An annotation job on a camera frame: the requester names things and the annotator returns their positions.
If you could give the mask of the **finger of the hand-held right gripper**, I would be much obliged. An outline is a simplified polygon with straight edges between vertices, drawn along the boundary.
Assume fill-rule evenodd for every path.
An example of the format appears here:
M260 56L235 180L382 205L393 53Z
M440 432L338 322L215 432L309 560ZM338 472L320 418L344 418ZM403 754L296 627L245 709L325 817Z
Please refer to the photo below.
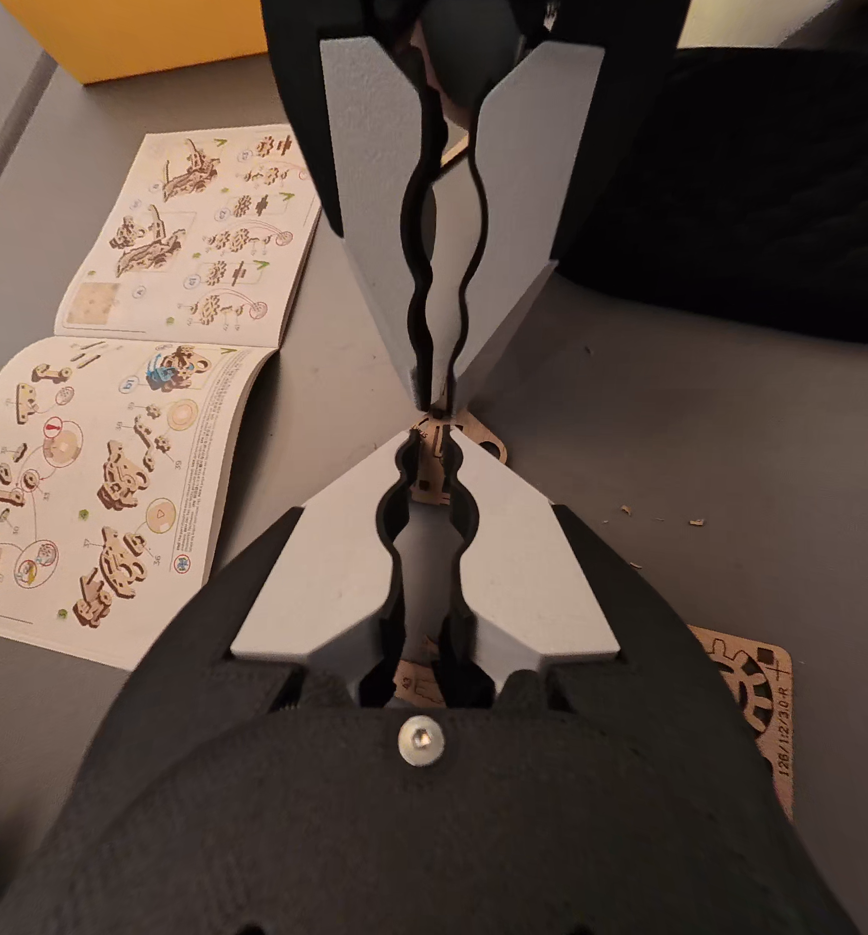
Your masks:
M459 290L447 408L478 391L557 266L551 253L603 63L601 46L545 41L479 109L471 172L482 225Z
M417 410L432 401L425 204L438 174L438 95L413 47L320 44L342 240L390 360Z

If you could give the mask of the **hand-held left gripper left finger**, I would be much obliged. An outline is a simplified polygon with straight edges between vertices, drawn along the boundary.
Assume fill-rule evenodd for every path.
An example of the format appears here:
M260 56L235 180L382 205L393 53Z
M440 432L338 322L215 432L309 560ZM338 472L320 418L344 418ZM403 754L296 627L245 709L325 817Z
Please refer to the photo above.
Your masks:
M354 700L394 694L405 640L401 560L413 432L396 434L305 502L230 650L339 676Z

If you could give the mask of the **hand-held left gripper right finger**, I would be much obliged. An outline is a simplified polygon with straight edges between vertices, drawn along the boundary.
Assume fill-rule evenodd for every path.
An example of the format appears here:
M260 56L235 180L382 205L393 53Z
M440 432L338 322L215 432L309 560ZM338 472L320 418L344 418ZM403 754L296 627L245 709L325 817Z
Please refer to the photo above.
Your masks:
M490 707L516 672L610 661L620 647L552 502L457 429L444 432L461 544L441 626L441 695Z

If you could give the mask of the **wooden model part assembly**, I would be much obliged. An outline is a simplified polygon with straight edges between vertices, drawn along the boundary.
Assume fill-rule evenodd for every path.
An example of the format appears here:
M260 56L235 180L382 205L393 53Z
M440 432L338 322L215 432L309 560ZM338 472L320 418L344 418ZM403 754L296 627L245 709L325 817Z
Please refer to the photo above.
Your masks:
M508 462L508 450L504 443L469 411L461 411L450 421L426 415L412 426L420 438L417 474L411 487L411 497L416 503L429 506L447 506L450 503L449 483L443 466L445 426L451 427L457 434L462 433L502 464Z

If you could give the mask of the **laser-cut wooden parts sheet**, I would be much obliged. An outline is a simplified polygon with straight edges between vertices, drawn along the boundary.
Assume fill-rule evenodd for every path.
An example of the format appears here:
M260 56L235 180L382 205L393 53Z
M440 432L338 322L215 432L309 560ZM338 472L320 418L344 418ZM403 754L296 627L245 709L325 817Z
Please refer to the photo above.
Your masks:
M794 822L794 675L791 655L767 640L688 626L715 664L765 760L778 801ZM433 669L401 660L394 676L393 704L444 708Z

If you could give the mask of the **yellow plastic bin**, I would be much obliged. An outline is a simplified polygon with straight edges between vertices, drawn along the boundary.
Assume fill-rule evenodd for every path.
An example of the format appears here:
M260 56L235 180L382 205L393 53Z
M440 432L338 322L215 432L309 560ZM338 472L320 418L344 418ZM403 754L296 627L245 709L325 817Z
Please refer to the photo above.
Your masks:
M82 85L266 52L258 1L3 1Z

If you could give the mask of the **black quilted cloth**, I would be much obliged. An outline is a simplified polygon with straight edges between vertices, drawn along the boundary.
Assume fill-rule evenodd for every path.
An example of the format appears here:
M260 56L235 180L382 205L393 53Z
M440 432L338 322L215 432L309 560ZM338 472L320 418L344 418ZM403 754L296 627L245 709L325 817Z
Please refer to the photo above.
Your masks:
M615 298L868 344L868 52L675 53L557 273Z

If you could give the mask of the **open instruction booklet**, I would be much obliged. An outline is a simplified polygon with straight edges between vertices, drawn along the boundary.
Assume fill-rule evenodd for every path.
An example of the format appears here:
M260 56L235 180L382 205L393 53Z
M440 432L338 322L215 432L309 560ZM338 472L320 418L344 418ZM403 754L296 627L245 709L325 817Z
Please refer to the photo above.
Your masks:
M289 123L145 135L0 371L0 637L131 671L204 585L320 214Z

